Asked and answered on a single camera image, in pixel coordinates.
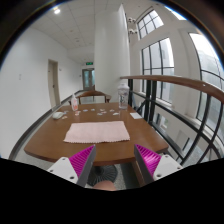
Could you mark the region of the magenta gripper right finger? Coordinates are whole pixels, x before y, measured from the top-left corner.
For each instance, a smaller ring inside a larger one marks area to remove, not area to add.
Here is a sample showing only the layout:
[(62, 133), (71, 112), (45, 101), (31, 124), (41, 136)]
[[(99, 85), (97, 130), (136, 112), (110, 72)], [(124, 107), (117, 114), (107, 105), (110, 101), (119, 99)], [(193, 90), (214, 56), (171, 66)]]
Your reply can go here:
[(159, 155), (138, 144), (134, 145), (134, 155), (146, 184), (182, 169), (182, 166), (171, 156)]

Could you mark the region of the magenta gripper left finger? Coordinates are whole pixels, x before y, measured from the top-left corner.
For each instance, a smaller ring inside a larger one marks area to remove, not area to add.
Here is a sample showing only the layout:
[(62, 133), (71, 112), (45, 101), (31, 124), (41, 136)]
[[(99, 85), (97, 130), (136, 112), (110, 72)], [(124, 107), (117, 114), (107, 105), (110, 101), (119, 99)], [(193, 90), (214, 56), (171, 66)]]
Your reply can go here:
[(96, 146), (92, 145), (70, 158), (61, 157), (48, 169), (48, 172), (84, 187), (87, 183), (95, 156)]

